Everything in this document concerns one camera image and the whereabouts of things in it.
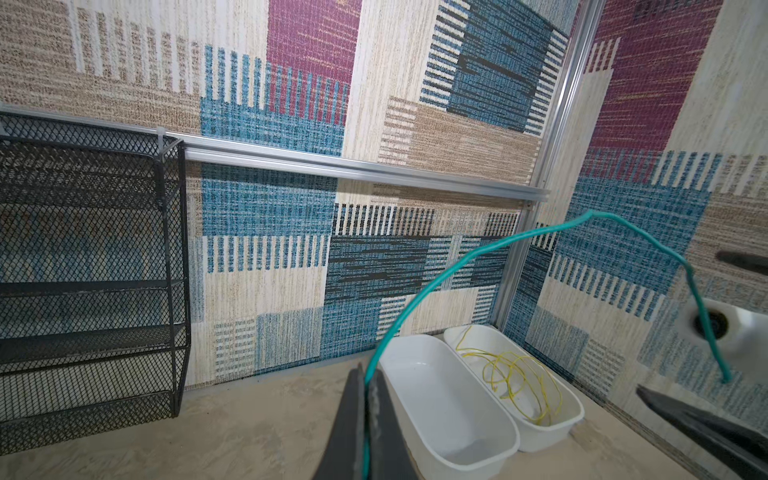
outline beige tabletop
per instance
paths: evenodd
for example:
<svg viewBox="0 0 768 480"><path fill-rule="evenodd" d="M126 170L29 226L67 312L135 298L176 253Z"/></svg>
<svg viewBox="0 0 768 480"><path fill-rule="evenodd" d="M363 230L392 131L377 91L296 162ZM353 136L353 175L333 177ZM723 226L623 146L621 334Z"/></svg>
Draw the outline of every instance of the beige tabletop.
<svg viewBox="0 0 768 480"><path fill-rule="evenodd" d="M326 446L346 374L369 354L186 392L181 415L0 457L0 478L306 480ZM497 478L694 478L577 392L584 421L518 452Z"/></svg>

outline tangled yellow wire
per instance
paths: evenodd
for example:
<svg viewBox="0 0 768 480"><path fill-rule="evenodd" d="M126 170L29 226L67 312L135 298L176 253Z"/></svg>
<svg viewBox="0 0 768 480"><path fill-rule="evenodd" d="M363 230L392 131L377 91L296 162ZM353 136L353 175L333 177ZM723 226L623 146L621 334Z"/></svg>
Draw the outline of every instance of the tangled yellow wire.
<svg viewBox="0 0 768 480"><path fill-rule="evenodd" d="M476 349L472 347L460 348L462 346L462 343L464 342L464 339L467 336L467 333L469 333L469 330L471 328L472 326L470 326L467 330L464 331L464 335L462 336L462 339L459 340L458 344L456 345L456 352L459 352L462 357L474 356L474 357L484 359L486 361L486 364L483 366L483 369L482 369L482 379L491 386L494 392L497 391L498 389L497 385L499 383L504 383L507 386L507 392L501 397L502 399L509 399L509 401L512 402L512 405L514 405L515 408L518 410L518 412L520 412L521 415L523 415L526 419L528 419L533 424L541 425L541 422L548 417L549 418L548 425L551 425L552 420L558 416L558 414L560 413L560 409L563 406L563 394L560 391L560 386L558 386L558 383L554 380L554 377L552 376L552 374L537 359L533 358L532 356L520 356L514 352L503 352L499 355L496 355L495 353L486 352L484 350ZM538 375L534 370L533 366L531 366L528 362L532 362L534 366L537 366L538 369L541 370L542 374ZM486 378L486 370L488 369L488 367L491 367L490 378ZM534 389L533 385L531 385L531 383L528 381L528 375L524 370L525 367L527 367L530 373L538 380L539 387L541 387L542 398L539 398L539 395L537 394L536 389ZM498 374L501 376L500 379L494 379L495 378L494 375L496 374L496 372L498 372ZM522 377L522 386L516 391L513 391L510 383L510 378L515 374L519 374L520 377ZM552 385L554 385L555 389L558 391L558 395L560 396L560 402L558 403L558 407L553 412L549 405L549 398L547 397L547 389L545 388L545 378L549 378L549 382ZM541 412L541 414L536 418L532 418L527 413L523 412L522 409L520 409L518 404L515 402L515 397L520 392L522 392L526 386L531 390L531 393L533 394L538 404L538 411Z"/></svg>

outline empty white container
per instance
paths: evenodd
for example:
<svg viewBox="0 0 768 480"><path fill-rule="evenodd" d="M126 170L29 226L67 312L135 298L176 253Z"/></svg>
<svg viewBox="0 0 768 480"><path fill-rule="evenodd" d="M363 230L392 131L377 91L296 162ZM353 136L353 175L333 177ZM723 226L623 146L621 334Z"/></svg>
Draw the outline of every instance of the empty white container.
<svg viewBox="0 0 768 480"><path fill-rule="evenodd" d="M517 452L515 421L439 339L396 337L380 365L403 437L427 480L487 480Z"/></svg>
<svg viewBox="0 0 768 480"><path fill-rule="evenodd" d="M565 439L568 436L568 432L571 431L571 427L576 422L584 418L584 406L578 397L558 378L554 378L558 383L560 391L563 395L563 404L560 412L551 419L549 426L539 426L526 419L510 399L501 399L507 392L506 387L499 388L494 392L491 386L485 382L482 378L483 367L487 362L478 357L462 357L461 352L456 352L456 345L462 340L464 333L467 332L467 336L464 337L461 348L474 348L484 350L495 355L501 355L504 352L512 352L520 356L530 356L531 354L520 348L517 343L512 342L507 336L499 332L497 329L485 326L485 325L465 325L456 326L447 329L443 333L443 339L447 343L454 354L456 354L464 364L466 364L470 370L477 376L478 380L485 386L485 388L495 397L499 398L502 405L512 414L515 421L518 424L520 430L520 450L522 452L538 452L539 450L546 449L549 446L554 445L557 442ZM535 379L529 379L529 383L537 389L537 394L541 395L541 386ZM513 389L519 388L520 383L511 385ZM554 386L547 381L545 383L547 389L547 395L550 401L552 409L557 407L560 397ZM535 398L532 398L532 394L529 389L524 389L516 395L515 401L521 410L532 418L536 418L541 414L538 410L538 404Z"/></svg>

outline green wire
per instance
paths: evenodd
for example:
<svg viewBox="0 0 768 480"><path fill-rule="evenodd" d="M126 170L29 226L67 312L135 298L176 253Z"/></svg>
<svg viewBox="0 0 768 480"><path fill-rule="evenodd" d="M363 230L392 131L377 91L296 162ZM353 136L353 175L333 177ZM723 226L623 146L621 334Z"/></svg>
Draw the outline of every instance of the green wire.
<svg viewBox="0 0 768 480"><path fill-rule="evenodd" d="M378 366L379 360L381 359L381 356L384 353L384 349L386 349L387 345L389 344L389 342L392 341L392 339L395 337L397 332L400 331L400 327L402 327L402 324L408 319L408 317L413 312L413 310L415 310L415 308L419 306L419 304L422 302L422 300L426 298L427 295L429 295L441 283L446 281L451 275L458 272L464 265L466 265L476 257L480 257L481 255L485 255L486 253L491 253L494 250L498 250L500 248L506 247L507 245L510 245L519 240L525 240L526 238L545 235L546 233L554 233L554 232L561 232L563 230L568 230L569 228L577 227L582 223L589 221L593 217L607 218L607 219L613 220L614 222L620 223L621 225L624 225L630 230L633 230L634 232L639 233L640 236L643 237L645 240L648 240L648 242L650 242L651 245L656 247L658 250L666 253L670 257L674 258L680 265L683 266L683 268L685 269L685 278L688 282L688 287L690 288L690 292L694 296L694 299L696 300L696 305L699 307L699 320L701 321L701 326L704 330L704 337L707 339L707 342L710 344L710 349L712 350L712 356L717 361L717 365L720 367L720 371L723 373L723 383L730 382L731 380L730 369L728 368L728 364L720 355L720 350L717 348L717 341L715 340L715 335L714 335L714 332L712 331L710 315L707 312L707 308L704 306L704 301L701 299L701 295L699 294L699 289L696 287L696 282L694 281L694 268L690 265L690 263L688 263L687 260L685 260L679 253L675 252L669 247L662 245L661 242L659 240L656 240L650 233L633 225L632 223L629 223L624 218L608 212L598 212L595 210L589 210L584 215L581 215L580 217L576 217L570 222L561 223L560 225L552 225L551 227L537 228L534 230L529 230L527 232L517 233L516 235L512 235L511 237L502 238L499 241L490 243L489 245L485 245L484 247L475 248L474 250L464 255L454 265L445 269L443 273L440 273L440 275L438 275L437 278L435 278L432 282L430 282L429 285L424 287L424 289L421 292L419 292L419 294L416 295L416 297L413 300L410 301L410 303L405 307L402 313L400 313L400 316L397 317L397 320L395 320L392 326L389 327L389 330L387 330L387 333L384 335L384 338L382 338L382 341L379 343L379 346L376 347L376 351L373 353L371 362L368 364L368 369L366 370L366 389L368 387L368 384L371 382L371 378L373 378L373 373L376 371L376 367ZM364 453L365 455L363 456L364 458L363 458L363 468L362 468L363 478L368 478L370 454L369 454L367 437L366 437Z"/></svg>

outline wire mesh organizer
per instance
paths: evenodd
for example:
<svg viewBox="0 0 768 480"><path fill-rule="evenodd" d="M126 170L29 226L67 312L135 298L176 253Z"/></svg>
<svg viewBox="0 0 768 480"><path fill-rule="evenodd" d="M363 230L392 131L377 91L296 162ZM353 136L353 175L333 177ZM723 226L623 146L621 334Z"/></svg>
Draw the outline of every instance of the wire mesh organizer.
<svg viewBox="0 0 768 480"><path fill-rule="evenodd" d="M0 455L178 415L183 145L0 113Z"/></svg>

